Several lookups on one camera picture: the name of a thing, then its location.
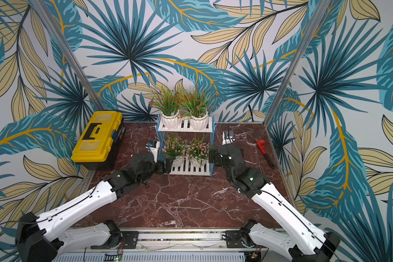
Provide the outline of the pink flower pot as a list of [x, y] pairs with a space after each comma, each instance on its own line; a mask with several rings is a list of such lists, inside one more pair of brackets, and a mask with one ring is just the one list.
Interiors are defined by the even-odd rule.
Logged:
[[183, 139], [175, 133], [168, 133], [162, 149], [166, 159], [172, 159], [173, 167], [180, 167], [184, 163], [187, 146]]
[[194, 138], [187, 147], [186, 156], [191, 164], [196, 168], [203, 168], [209, 159], [210, 144], [205, 141], [205, 137]]

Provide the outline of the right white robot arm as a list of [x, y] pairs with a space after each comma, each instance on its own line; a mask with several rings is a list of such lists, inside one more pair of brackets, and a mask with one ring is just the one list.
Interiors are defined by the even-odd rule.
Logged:
[[240, 229], [243, 246], [266, 247], [291, 262], [329, 262], [334, 257], [340, 238], [312, 224], [261, 170], [247, 166], [241, 148], [231, 143], [211, 149], [209, 162], [222, 167], [230, 184], [267, 211], [285, 231], [271, 230], [250, 219]]

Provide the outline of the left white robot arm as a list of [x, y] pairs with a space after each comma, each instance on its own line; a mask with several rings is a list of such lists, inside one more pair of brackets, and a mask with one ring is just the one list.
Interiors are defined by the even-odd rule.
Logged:
[[121, 199], [145, 184], [154, 174], [168, 174], [170, 160], [158, 161], [150, 151], [132, 156], [124, 168], [112, 172], [91, 190], [65, 204], [17, 223], [15, 245], [23, 262], [51, 262], [57, 256], [82, 248], [119, 248], [123, 235], [114, 221], [73, 229], [71, 226], [99, 208]]

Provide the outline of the red flower pot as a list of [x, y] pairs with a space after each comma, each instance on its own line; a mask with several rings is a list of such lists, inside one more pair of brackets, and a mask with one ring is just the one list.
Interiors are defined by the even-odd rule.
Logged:
[[210, 97], [204, 90], [185, 90], [181, 95], [181, 105], [185, 116], [189, 117], [190, 127], [194, 131], [203, 131], [208, 125]]
[[182, 121], [181, 95], [170, 89], [163, 89], [152, 94], [151, 106], [160, 111], [164, 127], [169, 131], [179, 128]]

